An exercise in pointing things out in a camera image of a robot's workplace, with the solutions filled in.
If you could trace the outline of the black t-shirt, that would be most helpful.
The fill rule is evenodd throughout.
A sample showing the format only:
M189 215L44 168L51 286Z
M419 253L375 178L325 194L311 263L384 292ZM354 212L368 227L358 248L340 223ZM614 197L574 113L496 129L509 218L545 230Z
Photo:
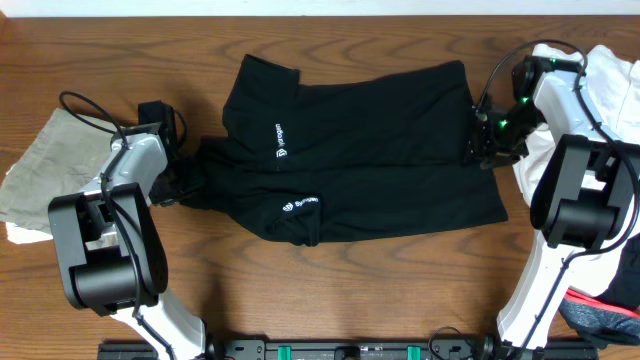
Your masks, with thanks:
M474 125L459 61L350 84L304 85L252 55L195 159L190 208L314 247L503 222L494 174L465 158Z

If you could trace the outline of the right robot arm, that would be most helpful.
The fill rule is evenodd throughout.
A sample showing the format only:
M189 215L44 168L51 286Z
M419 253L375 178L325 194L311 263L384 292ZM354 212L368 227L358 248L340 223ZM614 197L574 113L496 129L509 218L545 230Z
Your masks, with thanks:
M548 337L577 272L630 238L639 218L639 148L602 124L589 97L587 60L529 55L511 76L515 105L493 107L482 95L465 158L484 169L527 156L525 139L544 123L555 143L534 190L532 252L497 319L498 333L474 347L476 359L595 359L589 340Z

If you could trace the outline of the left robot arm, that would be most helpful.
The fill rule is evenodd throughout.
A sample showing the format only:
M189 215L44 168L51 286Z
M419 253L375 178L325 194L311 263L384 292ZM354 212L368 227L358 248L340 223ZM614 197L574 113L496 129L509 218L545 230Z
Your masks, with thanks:
M54 198L48 218L65 296L137 332L151 359L211 359L205 322L168 287L168 263L148 198L177 158L181 120L161 101L141 103L138 123L115 127L110 154L81 189Z

